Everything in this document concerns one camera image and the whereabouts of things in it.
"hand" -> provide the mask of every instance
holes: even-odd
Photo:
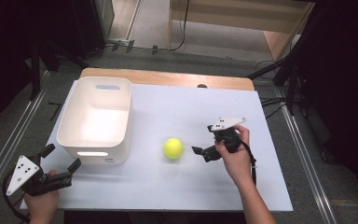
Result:
[[[249,130],[240,125],[235,125],[234,129],[240,132],[238,136],[242,142],[249,146]],[[240,145],[235,153],[229,153],[223,142],[214,141],[214,146],[222,156],[226,170],[236,185],[242,181],[252,181],[251,161],[249,153],[243,145]]]
[[[56,175],[57,171],[50,170],[48,173],[50,175]],[[29,194],[25,194],[24,200],[31,214],[30,223],[48,224],[53,220],[57,210],[59,192],[54,190],[49,193],[37,195],[34,197]]]

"white plastic bin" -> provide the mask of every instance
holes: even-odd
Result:
[[[131,135],[131,83],[118,77],[82,77],[69,95],[57,142],[82,163],[126,160]]]

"gray floor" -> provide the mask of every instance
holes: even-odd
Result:
[[[141,0],[130,37],[135,47],[169,46],[169,8],[167,0]],[[172,49],[182,42],[183,28],[182,21],[172,22]],[[187,22],[185,32],[186,42],[177,52],[243,61],[272,60],[262,31]]]
[[[137,18],[138,22],[141,20],[140,18],[142,18],[141,15]],[[136,31],[136,29],[138,28],[135,26],[132,33],[135,43],[142,44],[141,40],[144,40],[146,42],[149,41],[149,43],[145,43],[146,45],[162,46],[162,42],[154,42],[153,38],[146,38],[146,31]],[[200,42],[195,38],[191,42],[192,37],[188,40],[190,42],[186,45],[190,47],[194,43],[195,46],[197,43],[204,43],[204,46],[208,46],[211,45],[209,43],[217,41],[214,38],[209,38],[210,42]],[[223,53],[215,55],[212,50],[205,49],[204,46],[196,46],[195,51],[181,53],[160,51],[156,55],[152,55],[150,50],[145,49],[133,49],[131,53],[125,53],[125,49],[120,48],[116,51],[109,49],[100,52],[87,59],[87,63],[101,68],[127,68],[212,76],[245,77],[254,72],[257,62],[269,60],[266,54],[267,46],[265,40],[255,37],[254,41],[257,41],[257,44],[251,45],[253,47],[259,46],[259,48],[247,49],[245,47],[245,51],[249,50],[248,53],[245,53],[247,58],[235,56],[237,54],[234,51],[232,51],[232,54]],[[268,62],[261,63],[257,66],[257,69],[267,64]],[[63,103],[73,81],[78,79],[80,73],[80,68],[66,60],[62,60],[62,66],[58,73],[50,72],[51,79],[46,95],[22,136],[6,170],[15,163],[20,154],[32,155],[46,144],[56,120],[56,118],[51,120],[51,117],[57,108],[56,105],[50,105],[49,102]],[[276,97],[275,87],[269,80],[273,76],[274,73],[271,72],[265,75],[264,78],[258,78],[254,81],[255,89],[259,92],[260,97]],[[25,88],[0,115],[0,152],[28,104],[30,90],[30,87]],[[266,107],[266,115],[274,111],[277,106]],[[358,223],[358,183],[356,177],[347,168],[341,165],[330,165],[322,160],[320,146],[316,142],[307,120],[301,116],[298,108],[295,108],[295,113],[298,129],[301,131],[311,161],[322,181],[324,191],[332,204],[337,223]],[[289,213],[274,213],[275,218],[279,223],[324,223],[281,110],[268,119],[268,126],[295,209],[294,212]],[[63,211],[59,211],[54,223],[62,223],[62,214]],[[186,218],[180,214],[170,214],[170,216],[172,219],[169,223],[186,223]],[[146,213],[134,213],[132,214],[132,220],[136,221],[136,223],[157,223],[156,220],[150,219]],[[19,223],[19,220],[5,206],[1,192],[0,223]]]

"wrist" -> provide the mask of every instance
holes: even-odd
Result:
[[[31,217],[30,224],[50,224],[51,221],[49,217]]]
[[[248,192],[254,191],[256,189],[255,183],[251,176],[246,176],[244,178],[234,180],[235,185],[237,186],[241,195],[245,195]]]

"tennis ball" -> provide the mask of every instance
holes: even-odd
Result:
[[[177,138],[169,138],[164,143],[164,154],[170,159],[178,159],[183,153],[183,144]]]

